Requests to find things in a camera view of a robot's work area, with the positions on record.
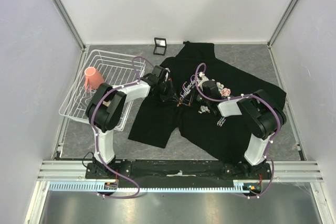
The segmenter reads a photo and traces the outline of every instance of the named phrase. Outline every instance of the mug handle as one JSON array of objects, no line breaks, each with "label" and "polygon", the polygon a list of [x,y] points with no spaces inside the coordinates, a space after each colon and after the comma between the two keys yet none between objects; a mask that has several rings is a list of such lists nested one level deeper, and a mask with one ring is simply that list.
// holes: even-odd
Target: mug handle
[{"label": "mug handle", "polygon": [[84,84],[85,91],[91,90],[91,86],[88,85],[88,82],[89,82],[89,77],[85,76],[85,84]]}]

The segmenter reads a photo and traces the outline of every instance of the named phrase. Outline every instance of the gray mat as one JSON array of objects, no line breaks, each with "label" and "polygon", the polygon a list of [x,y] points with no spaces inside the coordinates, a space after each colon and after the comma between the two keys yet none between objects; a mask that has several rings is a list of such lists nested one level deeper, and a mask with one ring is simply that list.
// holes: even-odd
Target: gray mat
[{"label": "gray mat", "polygon": [[[159,65],[164,58],[176,56],[182,47],[183,45],[168,45],[165,56],[153,55],[153,45],[90,46],[89,53],[94,49],[100,49],[123,54],[142,55],[154,64]],[[278,85],[266,45],[215,45],[215,53],[218,59]],[[151,67],[147,65],[146,72],[150,71]],[[134,101],[123,132],[114,133],[114,151],[117,158],[214,159],[204,150],[181,137],[178,129],[175,129],[171,134],[165,149],[128,140],[129,132],[141,102],[141,99]],[[70,120],[61,157],[82,158],[88,151],[94,151],[91,126]],[[289,120],[276,137],[268,156],[278,161],[296,161],[300,159]]]}]

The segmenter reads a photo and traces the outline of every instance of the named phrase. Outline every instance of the white dish rack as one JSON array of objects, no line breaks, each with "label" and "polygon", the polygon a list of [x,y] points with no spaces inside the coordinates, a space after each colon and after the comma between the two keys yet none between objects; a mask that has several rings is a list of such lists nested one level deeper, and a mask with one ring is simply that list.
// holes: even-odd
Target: white dish rack
[{"label": "white dish rack", "polygon": [[[68,95],[66,96],[59,114],[67,116],[75,121],[89,123],[85,110],[95,94],[96,90],[85,91],[84,71],[88,67],[95,67],[103,76],[106,83],[111,86],[120,86],[136,80],[136,72],[132,67],[133,55],[119,54],[102,50],[93,50],[84,66],[80,70]],[[134,61],[136,71],[142,77],[145,71],[145,62],[141,58]],[[127,117],[130,113],[133,101],[125,104],[118,125],[114,128],[122,131],[125,127]]]}]

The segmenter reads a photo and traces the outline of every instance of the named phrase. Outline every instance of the black cable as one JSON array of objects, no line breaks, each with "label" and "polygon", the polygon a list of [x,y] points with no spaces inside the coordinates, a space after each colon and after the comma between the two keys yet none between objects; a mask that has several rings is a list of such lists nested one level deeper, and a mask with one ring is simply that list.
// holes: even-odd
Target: black cable
[{"label": "black cable", "polygon": [[88,152],[88,153],[82,158],[82,164],[83,164],[83,166],[84,166],[85,168],[88,168],[88,166],[84,164],[84,159],[86,158],[86,156],[87,156],[89,153],[91,153],[92,156],[94,156],[94,153],[93,153],[93,152]]}]

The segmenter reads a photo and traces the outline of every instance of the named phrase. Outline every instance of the metal corner post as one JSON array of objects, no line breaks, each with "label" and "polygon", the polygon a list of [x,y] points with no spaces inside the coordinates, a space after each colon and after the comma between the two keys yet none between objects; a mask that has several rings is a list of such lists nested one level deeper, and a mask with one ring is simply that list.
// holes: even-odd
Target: metal corner post
[{"label": "metal corner post", "polygon": [[66,23],[67,27],[70,29],[73,38],[75,39],[76,43],[81,49],[85,49],[86,45],[83,42],[82,38],[80,37],[78,31],[75,28],[75,25],[73,24],[67,10],[65,9],[63,3],[61,0],[52,0],[55,4],[56,8],[58,9],[61,17],[63,18],[64,22]]},{"label": "metal corner post", "polygon": [[282,15],[277,27],[275,28],[271,38],[268,41],[268,45],[272,46],[274,44],[274,42],[278,38],[281,30],[285,26],[288,18],[292,14],[292,12],[293,12],[294,8],[296,7],[296,5],[298,4],[298,2],[299,2],[299,0],[290,0],[289,5],[287,6],[287,8],[286,8],[284,14]]}]

